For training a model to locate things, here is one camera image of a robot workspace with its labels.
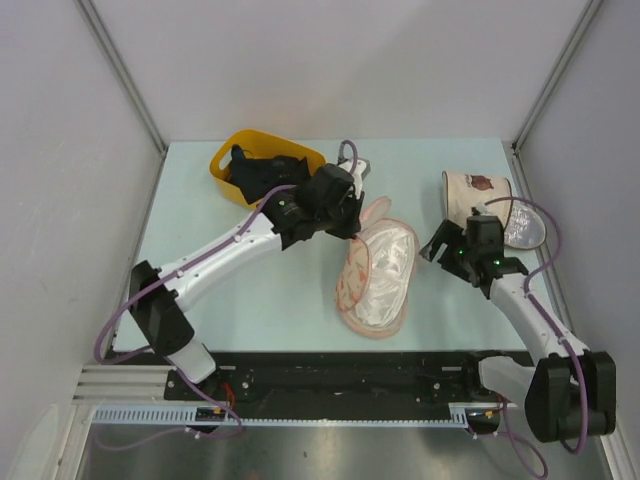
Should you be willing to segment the pink tulip mesh laundry bag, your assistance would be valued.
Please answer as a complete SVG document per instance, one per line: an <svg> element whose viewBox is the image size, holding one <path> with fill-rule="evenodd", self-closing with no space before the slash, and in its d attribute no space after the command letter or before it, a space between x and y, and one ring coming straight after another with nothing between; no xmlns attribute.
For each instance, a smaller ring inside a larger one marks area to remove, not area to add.
<svg viewBox="0 0 640 480"><path fill-rule="evenodd" d="M406 223L390 218L392 201L376 199L360 215L335 287L335 305L359 335L383 339L402 327L419 242Z"/></svg>

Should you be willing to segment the white satin bra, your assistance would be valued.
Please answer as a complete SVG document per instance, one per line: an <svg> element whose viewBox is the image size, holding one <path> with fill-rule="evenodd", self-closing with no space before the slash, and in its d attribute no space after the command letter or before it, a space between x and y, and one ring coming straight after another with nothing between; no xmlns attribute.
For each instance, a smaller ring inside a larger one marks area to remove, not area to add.
<svg viewBox="0 0 640 480"><path fill-rule="evenodd" d="M369 283L352 311L354 322L371 337L394 335L406 316L418 240L406 224L383 218L362 235L371 262Z"/></svg>

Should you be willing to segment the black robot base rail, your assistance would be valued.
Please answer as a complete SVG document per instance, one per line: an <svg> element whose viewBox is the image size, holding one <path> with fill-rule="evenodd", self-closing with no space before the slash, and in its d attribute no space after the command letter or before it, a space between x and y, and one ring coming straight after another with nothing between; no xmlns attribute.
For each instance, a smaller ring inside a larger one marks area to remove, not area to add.
<svg viewBox="0 0 640 480"><path fill-rule="evenodd" d="M297 409L370 410L419 404L496 403L481 387L484 351L216 352L216 371L190 389L176 373L162 381L168 401L206 398L258 412Z"/></svg>

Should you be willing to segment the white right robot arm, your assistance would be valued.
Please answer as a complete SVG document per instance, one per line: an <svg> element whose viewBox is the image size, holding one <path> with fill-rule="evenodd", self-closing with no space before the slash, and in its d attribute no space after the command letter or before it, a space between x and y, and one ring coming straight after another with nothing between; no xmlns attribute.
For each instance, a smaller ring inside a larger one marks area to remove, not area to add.
<svg viewBox="0 0 640 480"><path fill-rule="evenodd" d="M616 364L591 350L536 298L529 272L504 253L504 229L491 215L465 226L445 219L420 255L479 289L509 320L533 362L524 367L492 354L463 373L461 388L473 401L496 393L523 408L543 443L584 440L616 428Z"/></svg>

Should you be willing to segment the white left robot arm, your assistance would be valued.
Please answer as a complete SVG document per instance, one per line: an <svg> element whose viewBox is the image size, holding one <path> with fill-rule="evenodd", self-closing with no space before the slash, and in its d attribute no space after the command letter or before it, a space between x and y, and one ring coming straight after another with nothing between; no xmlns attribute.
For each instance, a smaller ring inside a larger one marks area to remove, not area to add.
<svg viewBox="0 0 640 480"><path fill-rule="evenodd" d="M369 171L365 160L325 164L298 186L274 187L243 223L192 254L159 268L147 261L133 268L126 308L151 350L181 370L197 398L214 397L221 376L187 311L244 265L317 232L353 238L361 229L363 183Z"/></svg>

